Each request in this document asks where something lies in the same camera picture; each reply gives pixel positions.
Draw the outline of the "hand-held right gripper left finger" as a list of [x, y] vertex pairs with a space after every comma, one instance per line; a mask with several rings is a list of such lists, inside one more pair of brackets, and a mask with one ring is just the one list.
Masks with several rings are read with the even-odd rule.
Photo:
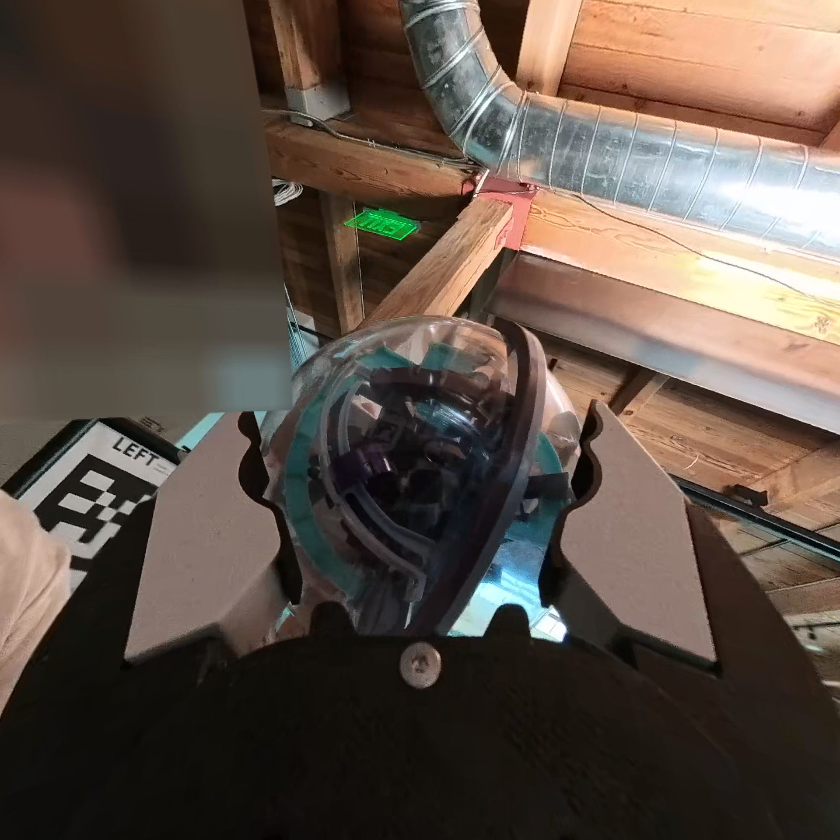
[[217, 639], [236, 656], [277, 640], [294, 556], [253, 413], [226, 413], [158, 491], [124, 656]]

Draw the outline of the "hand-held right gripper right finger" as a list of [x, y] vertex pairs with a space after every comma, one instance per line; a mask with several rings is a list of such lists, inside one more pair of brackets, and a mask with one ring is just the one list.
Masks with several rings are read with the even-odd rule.
[[542, 562], [542, 605], [599, 648], [715, 663], [686, 497], [602, 402], [588, 409], [572, 491]]

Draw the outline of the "clear plastic maze ball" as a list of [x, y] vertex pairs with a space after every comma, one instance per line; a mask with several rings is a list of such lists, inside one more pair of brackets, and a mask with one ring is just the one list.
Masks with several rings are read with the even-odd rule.
[[539, 575], [581, 424], [541, 342], [506, 320], [376, 322], [312, 356], [261, 428], [266, 498], [300, 593], [276, 639], [336, 602], [371, 636], [477, 637], [500, 606], [560, 641]]

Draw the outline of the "black framed marker sign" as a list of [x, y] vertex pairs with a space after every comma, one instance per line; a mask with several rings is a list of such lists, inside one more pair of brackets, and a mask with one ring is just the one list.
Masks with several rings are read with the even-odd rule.
[[73, 592], [134, 509], [157, 493], [180, 453], [127, 418], [72, 421], [3, 490], [68, 547]]

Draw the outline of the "printed white shirt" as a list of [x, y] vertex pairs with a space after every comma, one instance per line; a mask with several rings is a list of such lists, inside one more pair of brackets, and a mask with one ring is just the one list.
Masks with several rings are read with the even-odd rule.
[[1, 492], [1, 709], [70, 597], [68, 547]]

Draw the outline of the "green exit sign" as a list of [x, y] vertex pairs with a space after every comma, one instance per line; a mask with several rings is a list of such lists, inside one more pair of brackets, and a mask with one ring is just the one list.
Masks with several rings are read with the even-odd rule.
[[348, 228], [372, 235], [388, 238], [395, 242], [415, 235], [421, 228], [421, 223], [384, 208], [365, 207], [343, 222]]

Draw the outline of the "grey junction box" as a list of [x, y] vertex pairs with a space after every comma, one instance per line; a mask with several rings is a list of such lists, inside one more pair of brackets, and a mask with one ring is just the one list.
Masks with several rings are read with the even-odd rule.
[[287, 110], [294, 112], [290, 120], [305, 127], [351, 111], [349, 91], [342, 80], [330, 80], [306, 89], [286, 86], [285, 93]]

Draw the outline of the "black ceiling track rail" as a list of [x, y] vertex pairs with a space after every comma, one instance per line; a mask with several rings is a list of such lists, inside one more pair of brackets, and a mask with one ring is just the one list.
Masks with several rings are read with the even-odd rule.
[[673, 475], [668, 477], [695, 504], [761, 528], [781, 541], [817, 554], [830, 563], [839, 563], [838, 541], [783, 520], [758, 505], [723, 495], [688, 479]]

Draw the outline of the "red steel beam bracket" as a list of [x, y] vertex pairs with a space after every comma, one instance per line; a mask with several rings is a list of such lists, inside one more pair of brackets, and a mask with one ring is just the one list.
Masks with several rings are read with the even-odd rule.
[[510, 208], [505, 227], [497, 236], [497, 246], [519, 252], [531, 205], [538, 194], [539, 189], [535, 185], [491, 175], [488, 171], [476, 178], [473, 197], [485, 197], [489, 201], [507, 204]]

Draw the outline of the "silver spiral air duct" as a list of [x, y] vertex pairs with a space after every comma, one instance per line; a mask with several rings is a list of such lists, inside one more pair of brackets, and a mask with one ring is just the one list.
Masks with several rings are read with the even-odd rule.
[[447, 136], [515, 182], [838, 260], [838, 153], [521, 89], [477, 2], [399, 2]]

